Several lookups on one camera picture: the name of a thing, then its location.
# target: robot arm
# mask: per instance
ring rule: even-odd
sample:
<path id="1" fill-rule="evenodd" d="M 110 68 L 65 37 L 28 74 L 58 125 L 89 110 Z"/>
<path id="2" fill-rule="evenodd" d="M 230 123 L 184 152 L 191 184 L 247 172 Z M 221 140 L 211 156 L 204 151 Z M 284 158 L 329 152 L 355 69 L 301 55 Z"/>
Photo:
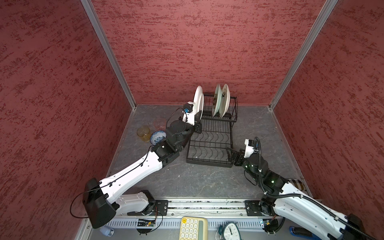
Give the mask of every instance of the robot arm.
<path id="1" fill-rule="evenodd" d="M 237 152 L 236 166 L 242 166 L 263 190 L 259 210 L 264 215 L 275 214 L 301 225 L 322 240 L 373 239 L 364 233 L 361 220 L 330 209 L 306 195 L 285 178 L 272 172 L 261 156 L 258 138 L 245 140 L 245 150 Z"/>
<path id="2" fill-rule="evenodd" d="M 204 99 L 200 86 L 196 90 L 195 99 L 196 95 L 199 99 Z M 155 201 L 148 191 L 124 196 L 122 194 L 141 179 L 175 160 L 192 134 L 201 133 L 201 102 L 188 102 L 183 106 L 183 111 L 183 118 L 172 122 L 165 130 L 166 137 L 142 158 L 110 177 L 101 181 L 93 178 L 86 183 L 83 205 L 93 228 L 107 224 L 119 213 L 152 211 Z"/>

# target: striped object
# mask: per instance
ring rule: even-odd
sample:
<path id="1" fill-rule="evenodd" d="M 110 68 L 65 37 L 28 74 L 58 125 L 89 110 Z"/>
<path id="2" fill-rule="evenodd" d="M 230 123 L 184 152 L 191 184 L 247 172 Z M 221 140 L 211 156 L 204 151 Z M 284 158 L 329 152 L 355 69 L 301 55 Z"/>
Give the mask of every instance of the striped object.
<path id="1" fill-rule="evenodd" d="M 302 181 L 298 179 L 291 179 L 291 178 L 287 178 L 287 180 L 288 182 L 292 183 L 297 189 L 304 192 L 305 194 L 308 194 L 307 189 L 305 188 Z"/>

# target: white plate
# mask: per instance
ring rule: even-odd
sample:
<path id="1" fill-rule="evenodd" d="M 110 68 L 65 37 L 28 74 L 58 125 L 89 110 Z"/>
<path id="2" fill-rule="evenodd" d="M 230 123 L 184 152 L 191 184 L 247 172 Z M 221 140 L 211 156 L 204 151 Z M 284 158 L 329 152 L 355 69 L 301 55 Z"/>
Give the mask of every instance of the white plate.
<path id="1" fill-rule="evenodd" d="M 228 85 L 226 85 L 226 84 L 224 85 L 223 89 L 221 90 L 221 96 L 222 96 L 222 98 L 221 98 L 221 102 L 220 102 L 219 113 L 220 113 L 220 117 L 222 118 L 224 116 L 224 114 L 228 111 L 229 102 L 231 99 Z"/>
<path id="2" fill-rule="evenodd" d="M 193 107 L 193 111 L 195 112 L 195 114 L 197 114 L 200 110 L 203 111 L 204 94 L 203 94 L 203 88 L 201 86 L 198 86 L 196 88 L 196 92 L 195 92 L 195 96 L 193 98 L 193 102 L 195 103 L 195 105 Z"/>
<path id="3" fill-rule="evenodd" d="M 220 84 L 218 84 L 216 86 L 214 102 L 212 104 L 212 117 L 214 117 L 218 112 L 218 109 L 220 107 L 220 102 L 221 102 L 221 87 L 220 87 Z"/>

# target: cup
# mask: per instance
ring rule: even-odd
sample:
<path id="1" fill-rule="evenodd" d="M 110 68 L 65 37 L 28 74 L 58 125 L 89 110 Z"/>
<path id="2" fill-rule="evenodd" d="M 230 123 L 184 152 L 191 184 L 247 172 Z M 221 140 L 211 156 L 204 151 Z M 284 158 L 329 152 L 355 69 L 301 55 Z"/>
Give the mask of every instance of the cup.
<path id="1" fill-rule="evenodd" d="M 166 124 L 167 120 L 165 120 L 164 118 L 156 118 L 153 121 L 153 126 L 155 127 L 156 131 L 165 131 L 167 127 Z"/>
<path id="2" fill-rule="evenodd" d="M 144 142 L 149 142 L 151 139 L 151 130 L 148 126 L 141 126 L 137 129 L 136 134 L 139 136 L 141 140 Z"/>

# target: beige calculator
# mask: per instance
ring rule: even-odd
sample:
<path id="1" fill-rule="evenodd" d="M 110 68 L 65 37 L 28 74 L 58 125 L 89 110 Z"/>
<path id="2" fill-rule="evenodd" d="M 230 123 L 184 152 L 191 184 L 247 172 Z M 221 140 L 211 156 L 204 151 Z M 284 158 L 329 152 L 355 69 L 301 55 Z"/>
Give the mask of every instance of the beige calculator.
<path id="1" fill-rule="evenodd" d="M 208 240 L 208 221 L 200 217 L 183 217 L 179 240 Z"/>

